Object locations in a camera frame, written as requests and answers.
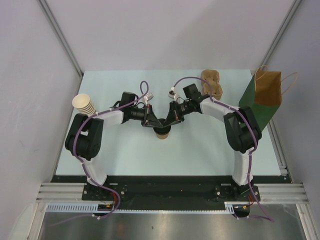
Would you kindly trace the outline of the black plastic cup lid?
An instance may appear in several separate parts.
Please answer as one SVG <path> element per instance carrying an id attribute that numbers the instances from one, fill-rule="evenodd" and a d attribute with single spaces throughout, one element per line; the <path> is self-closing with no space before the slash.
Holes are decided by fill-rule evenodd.
<path id="1" fill-rule="evenodd" d="M 163 127 L 154 127 L 153 131 L 155 133 L 168 133 L 171 131 L 171 126 L 163 126 Z"/>

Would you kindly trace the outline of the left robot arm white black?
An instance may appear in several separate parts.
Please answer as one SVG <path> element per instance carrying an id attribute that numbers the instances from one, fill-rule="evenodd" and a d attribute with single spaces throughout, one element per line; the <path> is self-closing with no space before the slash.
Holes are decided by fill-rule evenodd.
<path id="1" fill-rule="evenodd" d="M 111 193 L 111 188 L 104 184 L 107 173 L 99 161 L 95 160 L 101 149 L 103 130 L 129 120 L 140 121 L 146 128 L 163 129 L 163 123 L 148 103 L 152 98 L 152 93 L 138 97 L 132 92 L 123 92 L 121 100 L 108 110 L 96 112 L 91 116 L 82 113 L 75 115 L 65 140 L 65 148 L 80 161 L 87 181 L 94 185 L 93 194 L 98 199 L 105 200 Z"/>

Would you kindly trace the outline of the stack of paper cups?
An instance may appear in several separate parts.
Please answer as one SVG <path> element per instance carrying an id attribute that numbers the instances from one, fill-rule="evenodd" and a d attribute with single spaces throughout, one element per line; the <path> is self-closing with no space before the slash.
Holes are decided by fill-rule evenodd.
<path id="1" fill-rule="evenodd" d="M 91 116 L 96 113 L 96 107 L 86 93 L 76 95 L 72 99 L 72 106 L 81 114 Z"/>

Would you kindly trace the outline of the single brown paper cup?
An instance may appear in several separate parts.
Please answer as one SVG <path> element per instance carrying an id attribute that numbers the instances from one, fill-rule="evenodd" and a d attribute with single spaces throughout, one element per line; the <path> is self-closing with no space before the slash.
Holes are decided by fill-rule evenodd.
<path id="1" fill-rule="evenodd" d="M 161 133 L 161 132 L 156 132 L 156 137 L 160 140 L 165 140 L 169 136 L 169 132 L 166 133 Z"/>

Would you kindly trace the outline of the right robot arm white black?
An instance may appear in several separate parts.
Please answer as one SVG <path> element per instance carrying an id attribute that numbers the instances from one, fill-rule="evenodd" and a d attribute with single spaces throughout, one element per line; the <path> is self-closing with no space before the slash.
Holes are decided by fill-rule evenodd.
<path id="1" fill-rule="evenodd" d="M 164 127 L 179 124 L 185 115 L 200 113 L 211 116 L 224 123 L 227 142 L 234 150 L 234 170 L 232 179 L 236 185 L 230 188 L 231 196 L 242 201 L 253 189 L 252 160 L 253 152 L 258 148 L 262 131 L 250 107 L 235 107 L 214 99 L 211 95 L 202 95 L 195 84 L 183 88 L 186 100 L 179 103 L 178 94 L 172 87 L 168 96 L 169 103 Z"/>

